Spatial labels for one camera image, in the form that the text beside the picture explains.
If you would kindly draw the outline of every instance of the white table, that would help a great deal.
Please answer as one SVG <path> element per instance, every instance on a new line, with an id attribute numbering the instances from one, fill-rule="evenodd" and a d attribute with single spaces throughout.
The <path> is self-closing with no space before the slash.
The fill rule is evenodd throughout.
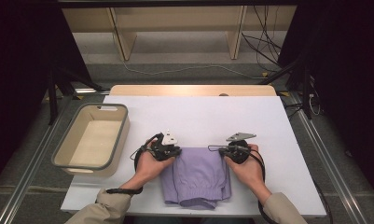
<path id="1" fill-rule="evenodd" d="M 180 147 L 227 145 L 234 133 L 256 133 L 247 142 L 259 145 L 266 163 L 266 183 L 281 191 L 304 217 L 324 217 L 326 211 L 312 182 L 282 102 L 277 96 L 106 96 L 105 103 L 128 107 L 131 128 L 119 167 L 110 177 L 76 175 L 62 210 L 76 212 L 94 203 L 100 188 L 117 188 L 133 174 L 130 155 L 156 133 L 172 131 Z M 232 197 L 215 210 L 191 210 L 163 201 L 159 179 L 132 198 L 129 215 L 180 217 L 253 217 L 257 199 L 231 172 Z"/>

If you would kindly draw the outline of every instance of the sleeve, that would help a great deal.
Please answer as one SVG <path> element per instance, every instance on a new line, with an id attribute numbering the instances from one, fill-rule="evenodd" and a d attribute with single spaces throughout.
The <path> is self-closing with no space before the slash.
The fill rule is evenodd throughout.
<path id="1" fill-rule="evenodd" d="M 300 215 L 297 208 L 282 193 L 273 193 L 265 201 L 263 211 L 268 215 L 268 217 L 280 224 L 307 223 Z"/>
<path id="2" fill-rule="evenodd" d="M 131 206 L 129 194 L 107 194 L 101 189 L 97 194 L 97 203 L 91 203 L 73 215 L 66 224 L 121 223 Z"/>

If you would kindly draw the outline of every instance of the lavender fabric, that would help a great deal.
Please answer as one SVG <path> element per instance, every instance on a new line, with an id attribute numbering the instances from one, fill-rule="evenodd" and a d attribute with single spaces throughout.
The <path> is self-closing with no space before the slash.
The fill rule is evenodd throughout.
<path id="1" fill-rule="evenodd" d="M 175 162 L 162 171 L 165 203 L 194 209 L 215 209 L 230 198 L 229 168 L 218 152 L 206 147 L 183 147 Z"/>

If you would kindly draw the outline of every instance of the floor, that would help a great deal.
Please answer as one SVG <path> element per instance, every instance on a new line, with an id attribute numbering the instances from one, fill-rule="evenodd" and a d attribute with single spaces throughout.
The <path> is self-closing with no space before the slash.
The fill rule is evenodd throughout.
<path id="1" fill-rule="evenodd" d="M 245 34 L 261 35 L 260 32 Z M 271 35 L 281 46 L 285 34 L 275 32 Z M 277 69 L 267 59 L 257 56 L 244 40 L 238 59 L 231 60 L 225 34 L 220 32 L 141 33 L 130 60 L 125 63 L 118 57 L 111 34 L 75 34 L 75 38 L 93 81 L 105 86 L 119 83 L 256 84 L 265 73 L 270 74 L 268 70 Z M 256 40 L 250 40 L 252 44 L 258 44 Z M 268 48 L 263 51 L 268 57 L 273 56 Z M 285 82 L 286 77 L 282 77 L 272 85 L 277 91 L 285 91 Z M 0 223 L 63 223 L 71 216 L 62 212 L 60 206 L 72 177 L 51 164 L 51 155 L 77 108 L 86 102 L 101 102 L 104 96 L 93 94 L 68 99 L 59 93 L 59 98 L 64 113 L 57 128 L 51 130 L 48 127 L 49 106 L 44 98 L 36 121 L 0 176 L 0 216 L 8 215 L 7 218 L 0 217 Z M 298 93 L 291 92 L 291 96 L 282 96 L 282 99 L 285 104 L 293 105 L 298 103 Z M 312 121 L 308 122 L 296 107 L 289 106 L 285 112 L 289 115 L 312 178 L 322 190 L 323 199 L 327 200 L 333 222 L 374 224 L 374 191 L 353 157 L 347 155 L 347 148 L 325 111 L 313 114 Z M 316 129 L 322 143 L 312 141 L 312 134 L 307 131 L 311 126 Z M 43 145 L 42 139 L 47 139 L 49 144 Z M 320 154 L 322 151 L 330 156 L 335 166 L 332 168 L 339 172 L 335 177 L 340 178 L 346 190 L 339 189 L 339 180 L 327 170 Z M 25 189 L 25 194 L 15 199 L 15 192 L 20 189 Z M 348 192 L 360 209 L 357 215 L 345 203 L 343 193 L 349 195 Z M 254 220 L 265 223 L 261 217 Z M 307 221 L 330 223 L 330 218 L 308 218 Z"/>

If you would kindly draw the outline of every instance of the gray floor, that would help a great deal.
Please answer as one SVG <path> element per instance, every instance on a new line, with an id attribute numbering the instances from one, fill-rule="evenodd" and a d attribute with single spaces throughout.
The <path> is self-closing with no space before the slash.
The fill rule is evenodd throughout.
<path id="1" fill-rule="evenodd" d="M 257 33 L 249 35 L 260 37 Z M 281 44 L 284 32 L 276 33 L 275 38 Z M 231 60 L 223 33 L 139 34 L 131 59 L 126 62 L 129 70 L 119 60 L 110 34 L 76 34 L 76 40 L 93 80 L 106 87 L 116 84 L 257 84 L 265 72 L 257 65 L 258 62 L 264 63 L 266 68 L 276 69 L 275 65 L 269 64 L 262 57 L 257 58 L 244 41 L 238 60 Z M 277 91 L 282 91 L 285 82 L 286 77 L 283 77 L 272 85 Z M 12 223 L 63 223 L 71 216 L 60 211 L 60 206 L 72 177 L 54 167 L 50 157 L 77 108 L 86 102 L 101 102 L 103 98 L 102 95 L 84 96 L 81 100 L 73 100 L 66 108 Z M 282 98 L 287 104 L 293 104 L 291 97 Z M 294 112 L 292 108 L 286 110 L 289 115 Z M 48 128 L 48 122 L 48 101 L 43 99 L 41 111 L 30 131 L 0 176 L 0 215 L 35 155 Z M 314 115 L 312 122 L 361 207 L 367 223 L 374 223 L 374 191 L 353 158 L 345 155 L 347 148 L 339 138 L 336 128 L 323 112 L 321 115 Z M 352 223 L 299 114 L 293 116 L 290 123 L 312 178 L 320 186 L 329 203 L 334 223 Z M 255 221 L 264 223 L 260 217 L 255 218 Z M 308 219 L 308 222 L 329 223 L 329 218 Z"/>

